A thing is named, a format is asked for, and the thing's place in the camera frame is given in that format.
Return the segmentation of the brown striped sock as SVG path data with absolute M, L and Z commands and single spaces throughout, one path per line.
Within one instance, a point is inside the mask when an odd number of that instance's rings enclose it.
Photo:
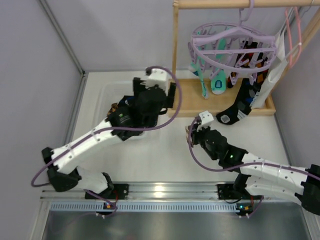
M 185 127 L 185 137 L 186 137 L 187 143 L 190 142 L 189 135 L 190 135 L 190 132 L 192 132 L 192 130 L 193 130 L 193 127 L 192 127 L 191 125 L 187 125 L 187 126 Z

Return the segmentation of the black grey blue sock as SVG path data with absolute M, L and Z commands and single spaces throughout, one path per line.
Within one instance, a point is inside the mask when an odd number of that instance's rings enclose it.
M 244 78 L 234 103 L 226 110 L 216 115 L 217 121 L 224 125 L 233 125 L 246 118 L 252 111 L 252 106 L 261 92 L 261 85 L 256 81 L 251 85 L 248 78 Z

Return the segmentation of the purple round clip hanger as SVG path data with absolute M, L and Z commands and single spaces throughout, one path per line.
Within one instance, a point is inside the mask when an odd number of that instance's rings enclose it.
M 277 47 L 276 38 L 272 35 L 267 35 L 255 28 L 244 25 L 254 8 L 254 1 L 249 2 L 249 8 L 245 16 L 239 16 L 238 23 L 228 22 L 210 22 L 197 27 L 191 34 L 188 50 L 192 62 L 195 62 L 197 57 L 203 60 L 201 69 L 203 72 L 210 69 L 209 76 L 212 79 L 219 71 L 224 70 L 226 80 L 231 72 L 239 73 L 240 76 L 249 78 L 251 84 L 256 82 L 257 73 L 267 70 L 276 59 Z M 224 50 L 218 50 L 220 39 L 226 40 Z M 257 42 L 257 48 L 244 49 L 246 41 Z M 249 68 L 240 67 L 240 63 L 236 63 L 238 54 L 254 53 Z M 263 57 L 268 57 L 264 66 L 256 67 L 260 53 Z M 221 60 L 217 60 L 217 55 L 223 55 Z

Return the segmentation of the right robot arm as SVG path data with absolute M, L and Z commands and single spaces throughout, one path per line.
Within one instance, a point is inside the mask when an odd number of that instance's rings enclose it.
M 320 167 L 294 167 L 258 157 L 228 143 L 227 138 L 210 127 L 186 127 L 189 147 L 199 145 L 219 168 L 212 172 L 236 172 L 233 188 L 242 195 L 283 199 L 306 211 L 320 214 Z

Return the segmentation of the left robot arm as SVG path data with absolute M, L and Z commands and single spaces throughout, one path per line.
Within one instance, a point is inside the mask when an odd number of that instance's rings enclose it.
M 119 103 L 113 104 L 106 118 L 91 131 L 63 147 L 46 147 L 41 151 L 48 165 L 49 183 L 56 192 L 78 188 L 107 198 L 114 191 L 107 173 L 90 172 L 80 164 L 102 148 L 141 138 L 146 129 L 156 127 L 160 115 L 173 107 L 175 83 L 169 84 L 168 92 L 157 82 L 152 86 L 144 84 L 145 81 L 135 77 L 134 94 L 125 95 Z

